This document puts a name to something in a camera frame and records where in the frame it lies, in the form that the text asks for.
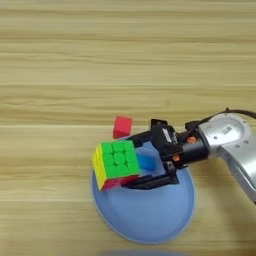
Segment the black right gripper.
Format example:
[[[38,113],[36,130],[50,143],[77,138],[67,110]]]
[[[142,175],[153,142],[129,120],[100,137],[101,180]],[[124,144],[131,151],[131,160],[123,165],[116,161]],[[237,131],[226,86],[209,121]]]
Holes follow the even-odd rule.
[[[151,142],[158,151],[164,175],[143,176],[123,184],[124,188],[151,190],[179,183],[177,171],[188,164],[207,159],[209,150],[204,145],[198,132],[188,135],[187,132],[177,133],[174,129],[153,129],[128,137],[136,148]]]

